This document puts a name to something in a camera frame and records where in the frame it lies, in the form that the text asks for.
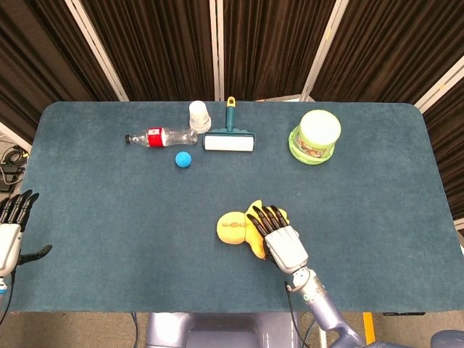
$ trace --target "robotic arm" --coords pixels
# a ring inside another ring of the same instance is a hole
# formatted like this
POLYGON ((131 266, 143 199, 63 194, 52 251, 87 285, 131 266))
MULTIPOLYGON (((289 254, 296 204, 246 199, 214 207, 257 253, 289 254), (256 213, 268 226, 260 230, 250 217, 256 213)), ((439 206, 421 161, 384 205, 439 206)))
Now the robotic arm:
POLYGON ((324 331, 336 331, 339 338, 333 348, 365 347, 360 335, 349 327, 334 302, 327 294, 324 285, 314 270, 307 267, 308 254, 299 234, 286 222, 281 212, 271 206, 273 212, 263 207, 253 207, 260 221, 253 215, 247 217, 264 238, 267 257, 287 274, 293 275, 294 288, 286 284, 287 291, 300 293, 324 331))
POLYGON ((8 288, 4 279, 11 275, 13 287, 18 265, 39 260, 51 250, 51 245, 46 245, 39 252, 20 254, 22 233, 28 222, 30 209, 37 198, 38 194, 32 194, 32 190, 28 190, 24 194, 17 194, 0 202, 0 308, 8 288))

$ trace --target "lint roller handle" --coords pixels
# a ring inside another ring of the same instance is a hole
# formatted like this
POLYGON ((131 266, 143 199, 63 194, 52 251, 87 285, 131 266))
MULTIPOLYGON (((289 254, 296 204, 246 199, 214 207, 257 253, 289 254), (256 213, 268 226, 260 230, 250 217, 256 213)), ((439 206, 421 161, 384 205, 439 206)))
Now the lint roller handle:
POLYGON ((233 131, 235 123, 235 98, 229 96, 227 98, 227 109, 225 110, 225 127, 228 132, 233 131))

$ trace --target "container label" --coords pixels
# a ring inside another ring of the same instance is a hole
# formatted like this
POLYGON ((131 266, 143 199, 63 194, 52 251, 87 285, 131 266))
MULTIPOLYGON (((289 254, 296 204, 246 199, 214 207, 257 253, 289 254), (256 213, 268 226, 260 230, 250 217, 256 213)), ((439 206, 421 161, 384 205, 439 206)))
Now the container label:
POLYGON ((148 145, 150 147, 163 147, 161 132, 162 127, 148 129, 148 145))
POLYGON ((326 152, 326 149, 316 149, 315 147, 311 147, 308 144, 306 144, 300 137, 297 135, 295 138, 297 146, 305 153, 310 155, 311 157, 315 158, 321 158, 324 153, 326 152))

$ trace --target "yellow plush toy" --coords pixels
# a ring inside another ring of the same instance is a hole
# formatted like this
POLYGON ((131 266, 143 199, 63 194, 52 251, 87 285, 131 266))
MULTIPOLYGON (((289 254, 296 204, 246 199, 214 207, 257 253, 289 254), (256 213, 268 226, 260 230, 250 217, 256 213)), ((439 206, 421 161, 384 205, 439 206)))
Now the yellow plush toy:
MULTIPOLYGON (((250 245, 256 257, 264 259, 266 255, 264 246, 262 245, 262 237, 249 218, 247 218, 247 214, 251 214, 259 219, 257 213, 252 209, 253 206, 261 208, 261 200, 254 201, 245 213, 228 212, 221 216, 217 222, 217 236, 227 244, 241 244, 245 241, 250 245)), ((286 211, 279 210, 288 222, 286 211)))

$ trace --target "white paper cup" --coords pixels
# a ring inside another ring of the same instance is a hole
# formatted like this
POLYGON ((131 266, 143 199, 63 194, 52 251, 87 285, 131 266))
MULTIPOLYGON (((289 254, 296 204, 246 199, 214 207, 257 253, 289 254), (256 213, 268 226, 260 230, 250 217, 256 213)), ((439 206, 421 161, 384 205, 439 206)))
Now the white paper cup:
POLYGON ((193 101, 188 110, 190 112, 190 128, 196 130, 198 134, 207 132, 211 128, 211 117, 203 101, 193 101))

